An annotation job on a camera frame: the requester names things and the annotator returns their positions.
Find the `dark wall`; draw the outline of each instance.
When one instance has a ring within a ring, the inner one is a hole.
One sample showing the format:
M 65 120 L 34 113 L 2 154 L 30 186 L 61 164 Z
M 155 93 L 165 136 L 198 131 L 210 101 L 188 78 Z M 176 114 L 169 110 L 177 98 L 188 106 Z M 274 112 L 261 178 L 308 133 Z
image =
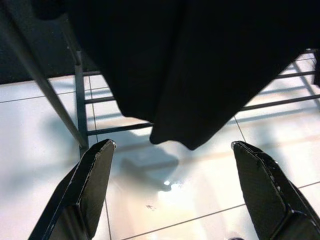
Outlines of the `dark wall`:
M 42 21 L 33 15 L 30 0 L 4 0 L 14 21 L 31 46 L 48 78 L 74 74 L 74 63 L 57 21 Z M 86 56 L 84 71 L 98 70 Z M 0 36 L 0 84 L 31 80 L 19 60 Z

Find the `floor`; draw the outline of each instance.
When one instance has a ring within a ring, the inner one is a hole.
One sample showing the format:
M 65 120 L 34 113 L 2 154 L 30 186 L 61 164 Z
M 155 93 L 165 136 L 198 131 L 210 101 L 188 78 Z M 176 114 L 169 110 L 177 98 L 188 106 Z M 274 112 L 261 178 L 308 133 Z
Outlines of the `floor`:
M 312 54 L 283 73 L 310 71 Z M 77 122 L 73 76 L 50 80 Z M 320 94 L 312 76 L 276 79 L 248 105 Z M 87 99 L 111 96 L 101 76 L 85 78 Z M 189 151 L 151 145 L 151 128 L 90 136 L 117 143 L 94 240 L 257 240 L 244 204 L 231 142 L 270 154 L 320 215 L 320 101 L 237 113 L 206 144 Z M 79 148 L 34 82 L 0 85 L 0 239 L 27 239 Z M 86 106 L 88 129 L 143 121 L 121 116 L 115 102 Z

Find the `metal frame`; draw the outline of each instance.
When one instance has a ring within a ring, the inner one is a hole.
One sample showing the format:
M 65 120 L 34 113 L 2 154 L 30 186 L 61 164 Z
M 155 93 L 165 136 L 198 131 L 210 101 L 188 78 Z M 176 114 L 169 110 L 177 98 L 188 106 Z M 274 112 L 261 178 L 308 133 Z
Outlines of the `metal frame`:
M 41 70 L 39 63 L 34 57 L 31 48 L 28 46 L 25 41 L 23 35 L 20 33 L 18 27 L 8 14 L 5 11 L 4 7 L 0 7 L 0 33 L 3 38 L 7 41 L 8 45 L 13 49 L 25 69 L 28 71 L 30 76 L 35 80 L 40 89 L 43 91 L 45 97 L 53 106 L 56 113 L 59 115 L 61 120 L 64 122 L 66 127 L 69 129 L 73 137 L 77 140 L 80 146 L 80 154 L 88 149 L 88 136 L 99 135 L 99 134 L 108 134 L 108 133 L 116 133 L 134 129 L 143 129 L 152 127 L 153 124 L 150 122 L 127 125 L 127 126 L 119 126 L 112 127 L 106 129 L 96 129 L 88 131 L 87 126 L 87 115 L 86 115 L 86 105 L 87 104 L 95 104 L 102 102 L 114 101 L 115 98 L 113 96 L 110 97 L 101 97 L 95 99 L 85 99 L 85 88 L 84 88 L 84 77 L 85 76 L 94 76 L 100 75 L 100 71 L 89 71 L 83 72 L 82 59 L 81 59 L 81 51 L 77 45 L 77 41 L 71 28 L 69 26 L 68 19 L 63 16 L 59 19 L 61 29 L 63 31 L 65 40 L 69 46 L 72 58 L 74 60 L 75 65 L 75 88 L 76 88 L 76 105 L 77 105 L 77 121 L 78 121 L 78 129 L 74 125 L 72 119 L 61 103 L 59 97 L 55 93 L 55 90 L 51 86 L 48 79 L 45 77 L 44 72 Z M 315 53 L 313 49 L 308 49 L 303 52 L 304 54 Z M 292 77 L 303 77 L 307 75 L 313 75 L 315 71 L 306 71 L 306 72 L 297 72 L 291 74 L 281 74 L 278 75 L 275 79 L 285 79 Z M 249 111 L 254 109 L 266 108 L 271 106 L 278 106 L 289 103 L 296 103 L 307 100 L 315 100 L 320 99 L 320 94 L 310 95 L 305 97 L 298 97 L 293 99 L 268 102 L 263 104 L 245 106 L 240 111 Z
M 21 34 L 14 20 L 2 4 L 0 5 L 0 29 L 0 34 L 3 39 L 5 39 L 7 44 L 14 51 L 29 75 L 35 80 L 56 113 L 64 122 L 65 126 L 77 140 L 80 147 L 87 148 L 88 141 L 85 140 L 85 137 L 76 128 L 67 110 L 46 78 L 40 64 L 37 62 L 30 46 L 27 41 L 25 41 L 24 36 Z

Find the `black cloth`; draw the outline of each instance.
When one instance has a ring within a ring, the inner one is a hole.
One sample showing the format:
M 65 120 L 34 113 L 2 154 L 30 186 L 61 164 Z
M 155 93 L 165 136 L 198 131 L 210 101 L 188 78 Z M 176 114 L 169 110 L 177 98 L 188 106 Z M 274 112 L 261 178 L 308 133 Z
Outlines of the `black cloth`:
M 318 46 L 319 4 L 66 0 L 63 6 L 122 114 L 154 123 L 153 144 L 175 140 L 194 150 L 303 50 Z

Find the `white tile floor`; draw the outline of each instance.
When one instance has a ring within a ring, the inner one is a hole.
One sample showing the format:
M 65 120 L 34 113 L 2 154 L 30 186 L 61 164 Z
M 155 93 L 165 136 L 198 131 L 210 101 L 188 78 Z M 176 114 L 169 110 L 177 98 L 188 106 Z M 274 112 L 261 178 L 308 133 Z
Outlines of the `white tile floor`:
M 310 54 L 282 74 L 313 69 Z M 320 94 L 311 76 L 276 79 L 248 105 Z M 51 80 L 76 122 L 73 77 Z M 111 96 L 101 76 L 86 98 Z M 320 102 L 239 112 L 203 146 L 149 143 L 151 129 L 90 136 L 117 142 L 95 240 L 211 240 L 257 235 L 244 205 L 230 144 L 246 140 L 272 155 L 320 215 Z M 27 239 L 58 182 L 79 160 L 67 128 L 32 81 L 0 85 L 0 239 Z M 86 107 L 88 129 L 141 123 L 115 102 Z

